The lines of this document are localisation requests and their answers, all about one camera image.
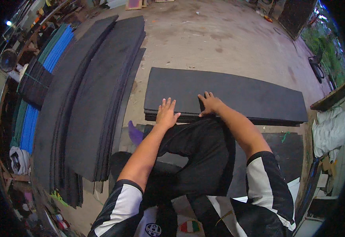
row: concrete floor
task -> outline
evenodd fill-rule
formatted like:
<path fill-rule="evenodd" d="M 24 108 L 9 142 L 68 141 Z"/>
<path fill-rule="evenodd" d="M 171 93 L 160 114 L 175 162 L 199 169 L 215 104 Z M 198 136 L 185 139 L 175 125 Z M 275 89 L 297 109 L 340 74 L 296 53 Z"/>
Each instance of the concrete floor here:
<path fill-rule="evenodd" d="M 95 21 L 114 14 L 119 14 L 119 20 L 143 15 L 147 33 L 142 44 L 146 51 L 128 101 L 124 127 L 129 120 L 133 124 L 153 124 L 145 121 L 143 113 L 151 67 L 223 72 L 301 91 L 310 123 L 300 127 L 258 128 L 261 132 L 290 131 L 302 134 L 304 157 L 306 150 L 312 154 L 310 125 L 313 113 L 309 106 L 331 89 L 326 82 L 318 83 L 307 59 L 311 52 L 301 38 L 293 44 L 283 35 L 284 30 L 278 23 L 267 22 L 236 0 L 176 0 L 153 3 L 142 10 L 125 11 L 124 7 L 104 10 L 94 19 L 82 23 L 75 31 L 76 37 L 80 38 Z M 311 159 L 303 159 L 303 173 L 307 172 L 310 162 Z M 101 194 L 96 191 L 94 195 L 86 191 L 83 193 L 82 208 L 75 210 L 58 206 L 71 226 L 87 235 L 108 197 L 108 181 L 104 182 Z"/>

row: hand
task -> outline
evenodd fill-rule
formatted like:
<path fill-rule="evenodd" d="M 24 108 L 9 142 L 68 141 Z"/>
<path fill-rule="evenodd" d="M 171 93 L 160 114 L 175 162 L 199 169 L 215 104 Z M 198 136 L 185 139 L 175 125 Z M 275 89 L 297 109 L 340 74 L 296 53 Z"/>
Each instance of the hand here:
<path fill-rule="evenodd" d="M 205 92 L 205 97 L 202 95 L 198 95 L 198 98 L 203 102 L 205 110 L 199 114 L 199 117 L 203 117 L 204 115 L 210 113 L 218 113 L 218 108 L 224 105 L 224 103 L 217 97 L 213 95 L 212 92 Z"/>
<path fill-rule="evenodd" d="M 171 98 L 168 98 L 167 102 L 166 99 L 163 99 L 162 105 L 158 107 L 156 123 L 158 126 L 165 128 L 166 131 L 175 125 L 180 116 L 180 113 L 174 115 L 175 103 L 176 100 L 171 102 Z"/>

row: shirt logo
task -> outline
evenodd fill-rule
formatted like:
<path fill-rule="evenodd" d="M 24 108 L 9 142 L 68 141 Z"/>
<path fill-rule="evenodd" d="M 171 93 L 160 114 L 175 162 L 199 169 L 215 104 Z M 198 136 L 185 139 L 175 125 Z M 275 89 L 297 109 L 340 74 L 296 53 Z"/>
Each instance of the shirt logo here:
<path fill-rule="evenodd" d="M 195 233 L 200 231 L 200 225 L 197 220 L 190 220 L 181 224 L 179 230 L 185 233 Z"/>
<path fill-rule="evenodd" d="M 145 231 L 147 232 L 148 235 L 151 237 L 158 237 L 162 234 L 162 229 L 159 225 L 155 223 L 149 223 L 145 227 Z"/>

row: person's left hand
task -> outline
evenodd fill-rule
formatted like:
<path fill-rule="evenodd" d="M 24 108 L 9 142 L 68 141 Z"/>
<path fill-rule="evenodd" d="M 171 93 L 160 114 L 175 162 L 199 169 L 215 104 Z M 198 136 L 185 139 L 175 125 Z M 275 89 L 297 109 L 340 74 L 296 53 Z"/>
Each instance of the person's left hand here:
<path fill-rule="evenodd" d="M 180 116 L 180 113 L 174 115 L 175 103 L 176 100 L 171 102 L 171 98 L 168 98 L 167 101 L 163 99 L 162 105 L 158 107 L 156 123 L 166 130 L 174 126 Z"/>

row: black rubber mat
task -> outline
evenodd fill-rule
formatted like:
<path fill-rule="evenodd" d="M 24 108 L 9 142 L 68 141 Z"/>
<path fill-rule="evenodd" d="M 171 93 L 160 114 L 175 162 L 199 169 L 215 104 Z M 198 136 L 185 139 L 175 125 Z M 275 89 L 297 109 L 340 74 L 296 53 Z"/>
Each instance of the black rubber mat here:
<path fill-rule="evenodd" d="M 138 50 L 138 53 L 136 55 L 136 58 L 134 59 L 132 68 L 130 69 L 128 81 L 124 89 L 124 95 L 123 95 L 123 98 L 121 99 L 120 109 L 117 114 L 116 127 L 114 128 L 111 155 L 119 151 L 120 136 L 121 136 L 121 130 L 123 128 L 123 121 L 124 121 L 126 107 L 128 105 L 129 96 L 132 91 L 133 83 L 136 78 L 136 74 L 140 66 L 142 57 L 144 56 L 145 50 L 146 50 L 145 48 L 141 48 Z"/>
<path fill-rule="evenodd" d="M 118 21 L 78 89 L 68 127 L 66 164 L 89 181 L 108 179 L 120 102 L 144 37 L 142 16 Z"/>
<path fill-rule="evenodd" d="M 25 102 L 40 110 L 52 78 L 53 75 L 34 57 L 20 81 L 18 93 Z"/>
<path fill-rule="evenodd" d="M 81 177 L 65 167 L 65 143 L 72 105 L 83 75 L 118 15 L 96 21 L 68 50 L 44 99 L 39 113 L 33 149 L 34 173 L 47 192 L 58 189 L 63 200 L 81 205 Z"/>
<path fill-rule="evenodd" d="M 290 133 L 286 135 L 282 143 L 284 133 L 262 133 L 262 135 L 279 162 L 280 170 L 286 183 L 299 178 L 303 166 L 303 136 L 297 133 Z M 247 196 L 246 155 L 238 144 L 236 144 L 233 179 L 227 196 L 231 198 Z"/>
<path fill-rule="evenodd" d="M 178 122 L 193 122 L 201 109 L 198 94 L 211 91 L 254 124 L 295 126 L 308 121 L 303 94 L 237 75 L 151 68 L 144 103 L 145 119 L 155 121 L 161 99 L 177 99 Z"/>

